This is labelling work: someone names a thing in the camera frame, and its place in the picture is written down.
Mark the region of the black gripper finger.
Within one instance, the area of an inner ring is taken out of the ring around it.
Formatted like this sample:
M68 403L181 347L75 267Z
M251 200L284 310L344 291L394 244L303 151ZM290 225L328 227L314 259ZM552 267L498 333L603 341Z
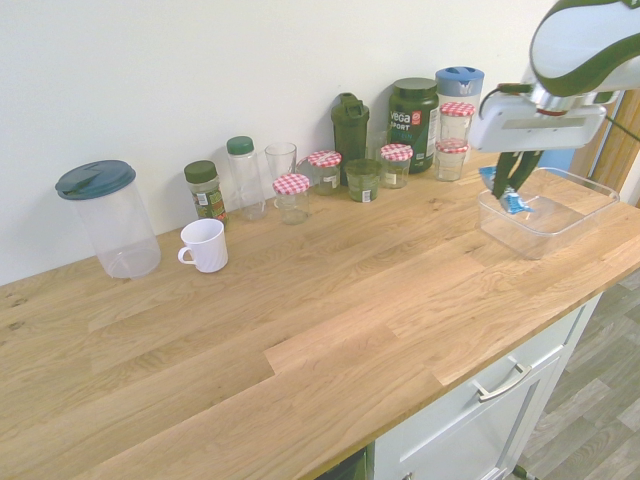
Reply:
M519 178L519 170L515 172L514 180L511 180L509 174L518 161L519 152L503 152L500 154L496 165L496 172L493 180L492 194L496 199L500 199L505 193L507 187L517 190L521 186Z
M526 151L522 153L515 172L509 178L509 186L514 191L518 191L522 187L524 182L537 167L542 155L542 150Z

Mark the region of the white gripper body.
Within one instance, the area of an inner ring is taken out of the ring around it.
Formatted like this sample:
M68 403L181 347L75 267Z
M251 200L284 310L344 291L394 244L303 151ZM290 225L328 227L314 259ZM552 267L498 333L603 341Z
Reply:
M591 141L606 114L604 106L588 105L549 116L522 95L498 93L472 121L469 143L485 153L577 149Z

